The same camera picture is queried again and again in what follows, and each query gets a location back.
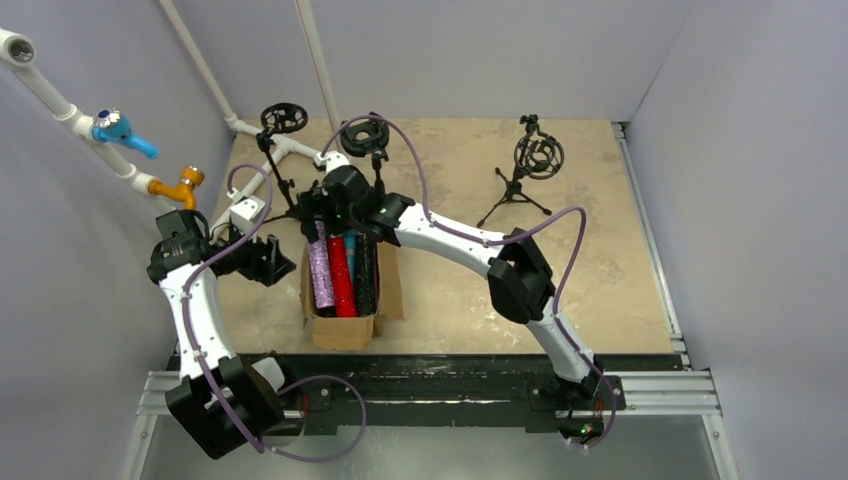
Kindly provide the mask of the black glitter microphone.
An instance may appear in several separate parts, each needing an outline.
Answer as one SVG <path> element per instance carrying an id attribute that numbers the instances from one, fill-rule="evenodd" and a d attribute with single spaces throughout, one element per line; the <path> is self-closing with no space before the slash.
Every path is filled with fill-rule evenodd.
<path id="1" fill-rule="evenodd" d="M 377 250 L 365 234 L 354 234 L 354 293 L 360 317 L 376 313 L 378 303 Z"/>

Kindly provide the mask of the purple glitter microphone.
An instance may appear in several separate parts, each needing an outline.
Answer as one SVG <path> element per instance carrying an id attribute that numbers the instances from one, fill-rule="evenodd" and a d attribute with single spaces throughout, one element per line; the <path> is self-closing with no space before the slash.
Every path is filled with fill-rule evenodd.
<path id="1" fill-rule="evenodd" d="M 318 310 L 332 309 L 335 307 L 335 297 L 326 231 L 321 220 L 315 220 L 314 226 L 317 237 L 308 244 L 314 305 Z"/>

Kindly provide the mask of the brown cardboard box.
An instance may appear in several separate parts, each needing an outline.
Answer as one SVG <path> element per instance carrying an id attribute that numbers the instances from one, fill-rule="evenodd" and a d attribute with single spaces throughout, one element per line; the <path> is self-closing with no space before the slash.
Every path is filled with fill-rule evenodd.
<path id="1" fill-rule="evenodd" d="M 375 244 L 377 250 L 378 303 L 376 313 L 366 317 L 340 318 L 335 307 L 318 310 L 314 305 L 308 242 L 303 254 L 301 307 L 304 322 L 312 325 L 312 343 L 321 349 L 362 351 L 383 334 L 386 321 L 404 317 L 402 287 L 396 248 Z"/>

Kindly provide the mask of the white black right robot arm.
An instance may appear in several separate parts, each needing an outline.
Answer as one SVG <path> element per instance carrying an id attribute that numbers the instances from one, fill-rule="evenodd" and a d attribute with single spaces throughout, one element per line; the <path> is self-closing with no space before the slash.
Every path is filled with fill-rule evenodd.
<path id="1" fill-rule="evenodd" d="M 434 254 L 481 276 L 490 303 L 503 318 L 524 325 L 551 361 L 561 389 L 592 399 L 603 380 L 592 349 L 583 342 L 560 307 L 563 284 L 532 232 L 499 233 L 473 228 L 430 212 L 398 193 L 381 193 L 357 168 L 345 165 L 298 194 L 303 234 L 312 239 L 312 222 L 328 235 L 349 230 L 374 242 Z"/>

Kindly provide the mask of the round base shock mount stand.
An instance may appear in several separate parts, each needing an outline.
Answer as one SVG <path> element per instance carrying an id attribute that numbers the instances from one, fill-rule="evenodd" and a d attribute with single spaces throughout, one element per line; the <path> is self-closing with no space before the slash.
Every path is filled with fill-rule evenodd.
<path id="1" fill-rule="evenodd" d="M 378 194 L 384 195 L 385 183 L 381 169 L 383 163 L 388 161 L 389 127 L 383 122 L 367 118 L 342 128 L 339 139 L 348 155 L 355 158 L 370 158 L 375 174 L 374 188 Z"/>

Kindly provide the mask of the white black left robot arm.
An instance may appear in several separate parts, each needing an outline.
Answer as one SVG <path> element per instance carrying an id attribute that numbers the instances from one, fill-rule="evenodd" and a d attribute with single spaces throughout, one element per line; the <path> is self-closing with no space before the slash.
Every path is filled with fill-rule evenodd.
<path id="1" fill-rule="evenodd" d="M 178 209 L 156 219 L 162 236 L 147 275 L 169 303 L 178 335 L 179 383 L 165 394 L 170 414 L 212 459 L 255 441 L 280 424 L 286 368 L 272 353 L 237 354 L 218 305 L 218 279 L 238 273 L 272 286 L 295 271 L 277 237 L 246 239 L 229 229 L 213 239 L 205 217 Z"/>

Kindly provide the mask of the red glitter microphone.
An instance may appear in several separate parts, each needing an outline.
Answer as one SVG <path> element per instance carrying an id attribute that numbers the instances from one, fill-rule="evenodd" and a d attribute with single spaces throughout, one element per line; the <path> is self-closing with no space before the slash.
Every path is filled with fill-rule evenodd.
<path id="1" fill-rule="evenodd" d="M 327 250 L 336 316 L 340 318 L 357 317 L 358 311 L 344 239 L 341 237 L 329 237 L 327 239 Z"/>

